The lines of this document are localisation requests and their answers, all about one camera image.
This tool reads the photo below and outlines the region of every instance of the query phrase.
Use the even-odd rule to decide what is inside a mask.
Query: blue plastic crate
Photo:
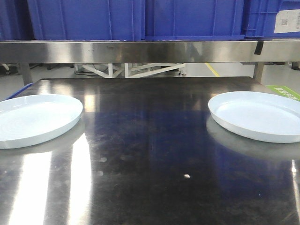
[[[126,40],[144,37],[145,0],[27,0],[39,40]]]
[[[247,38],[299,38],[300,0],[245,0]]]
[[[244,0],[146,0],[146,40],[239,40]]]
[[[26,0],[0,0],[0,40],[33,39]]]

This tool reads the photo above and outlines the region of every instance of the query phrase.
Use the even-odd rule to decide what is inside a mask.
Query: white label
[[[276,16],[275,34],[300,32],[300,9],[279,11]]]

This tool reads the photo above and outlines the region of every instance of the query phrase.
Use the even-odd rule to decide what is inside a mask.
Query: floor
[[[31,70],[33,82],[42,78],[94,78],[97,76],[77,75],[74,68],[65,65],[55,67],[48,71],[46,66],[35,67]],[[254,65],[241,63],[188,63],[184,73],[185,77],[202,76],[253,76]],[[155,77],[180,76],[178,71],[158,74]],[[262,76],[263,85],[283,85],[300,93],[300,71],[291,69],[291,65],[265,65]],[[0,75],[0,101],[24,86],[22,76],[17,74]]]

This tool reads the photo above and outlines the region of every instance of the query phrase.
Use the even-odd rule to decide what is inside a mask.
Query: white tray
[[[213,119],[238,135],[272,143],[300,142],[300,102],[272,94],[236,91],[208,103]]]
[[[49,141],[79,120],[82,103],[64,95],[32,95],[0,102],[0,149]]]

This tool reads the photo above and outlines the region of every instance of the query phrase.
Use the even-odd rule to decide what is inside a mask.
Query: qr code
[[[287,19],[282,19],[281,20],[281,26],[287,26]]]

